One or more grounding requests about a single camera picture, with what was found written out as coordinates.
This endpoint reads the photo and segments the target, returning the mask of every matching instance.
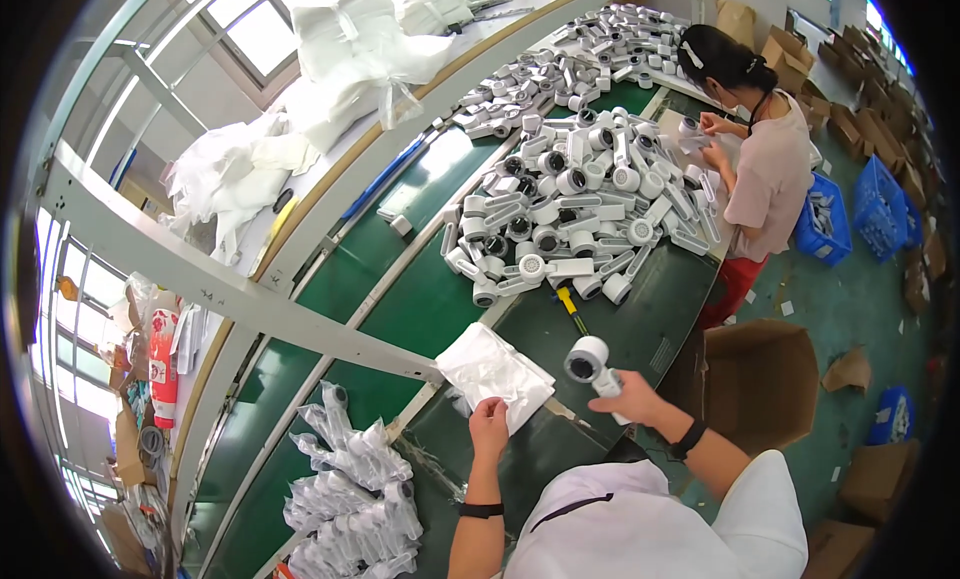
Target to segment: white shirt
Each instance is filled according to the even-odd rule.
[[[613,493],[534,525],[576,501]],[[797,495],[784,454],[757,456],[726,493],[713,525],[667,490],[646,460],[578,466],[543,490],[504,579],[798,579],[807,566]]]

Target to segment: white packaging sheet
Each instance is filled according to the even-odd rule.
[[[474,322],[437,356],[437,367],[447,381],[462,391],[473,410],[498,396],[508,405],[510,435],[553,395],[555,379],[494,333]]]

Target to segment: woman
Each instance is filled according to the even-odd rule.
[[[810,134],[797,102],[775,89],[777,73],[766,59],[716,27],[691,26],[680,38],[677,56],[683,73],[706,95],[728,109],[750,111],[746,126],[713,112],[700,115],[708,136],[733,134],[743,140],[736,168],[715,141],[701,150],[723,179],[729,194],[724,218],[735,227],[719,273],[726,294],[700,313],[698,325],[707,329],[737,312],[769,255],[786,249],[813,186]]]
[[[618,370],[623,392],[589,403],[655,429],[714,498],[713,524],[670,495],[650,460],[570,468],[544,489],[517,535],[504,579],[800,579],[807,536],[784,454],[750,459],[736,445],[664,401],[638,372]],[[477,404],[473,465],[453,535],[447,579],[488,579],[504,557],[498,462],[507,405]]]

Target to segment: red apron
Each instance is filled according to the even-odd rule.
[[[769,254],[764,256],[763,262],[754,262],[750,258],[726,258],[717,273],[717,281],[726,285],[726,294],[713,305],[703,305],[697,327],[702,330],[718,327],[737,312],[769,259]]]

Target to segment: pink t-shirt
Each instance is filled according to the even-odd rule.
[[[726,254],[731,259],[762,262],[768,254],[783,252],[813,186],[807,121],[793,98],[779,89],[776,93],[790,103],[790,112],[753,125],[740,147],[736,185],[723,215],[731,225],[763,232],[750,240],[737,227]]]

